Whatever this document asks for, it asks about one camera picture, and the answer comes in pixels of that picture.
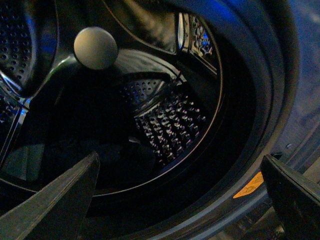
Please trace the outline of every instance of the black fabric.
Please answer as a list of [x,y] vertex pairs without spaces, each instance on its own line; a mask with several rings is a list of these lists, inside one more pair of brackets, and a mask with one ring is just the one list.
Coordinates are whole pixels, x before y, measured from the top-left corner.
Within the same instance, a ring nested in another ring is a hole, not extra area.
[[90,86],[95,74],[80,72],[87,81],[75,77],[53,110],[42,160],[45,183],[92,151],[100,156],[100,187],[143,181],[153,169],[152,150],[129,142],[129,136],[140,138],[129,109],[107,79],[105,85]]

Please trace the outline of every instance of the orange warning label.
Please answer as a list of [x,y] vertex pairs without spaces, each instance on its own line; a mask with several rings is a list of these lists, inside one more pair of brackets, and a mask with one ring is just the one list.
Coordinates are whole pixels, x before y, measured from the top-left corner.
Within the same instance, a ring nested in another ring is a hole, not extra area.
[[247,185],[244,186],[236,195],[233,196],[234,199],[240,198],[249,194],[252,194],[262,183],[264,179],[262,173],[258,172]]

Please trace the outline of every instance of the sticker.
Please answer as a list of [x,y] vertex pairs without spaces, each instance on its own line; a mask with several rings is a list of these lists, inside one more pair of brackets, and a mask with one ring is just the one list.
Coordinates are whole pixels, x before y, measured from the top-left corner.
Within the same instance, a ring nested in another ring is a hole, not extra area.
[[242,188],[233,199],[240,198],[249,194],[252,194],[257,188],[264,182],[262,173],[258,172],[244,188]]

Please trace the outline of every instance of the white ball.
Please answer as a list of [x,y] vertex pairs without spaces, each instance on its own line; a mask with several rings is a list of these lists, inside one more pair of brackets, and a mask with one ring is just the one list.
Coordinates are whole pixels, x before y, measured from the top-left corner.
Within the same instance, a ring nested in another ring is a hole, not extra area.
[[103,70],[118,57],[118,47],[113,36],[100,27],[81,30],[74,40],[74,54],[89,69]]

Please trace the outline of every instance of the dark clothing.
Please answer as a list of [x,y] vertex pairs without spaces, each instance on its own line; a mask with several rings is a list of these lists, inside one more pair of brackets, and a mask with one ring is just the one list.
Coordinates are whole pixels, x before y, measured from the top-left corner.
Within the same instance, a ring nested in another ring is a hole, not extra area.
[[53,111],[42,161],[44,181],[49,183],[92,151],[100,156],[99,187],[144,181],[155,156],[149,147],[129,142],[129,136],[139,137],[133,116],[111,86],[88,83],[71,82]]

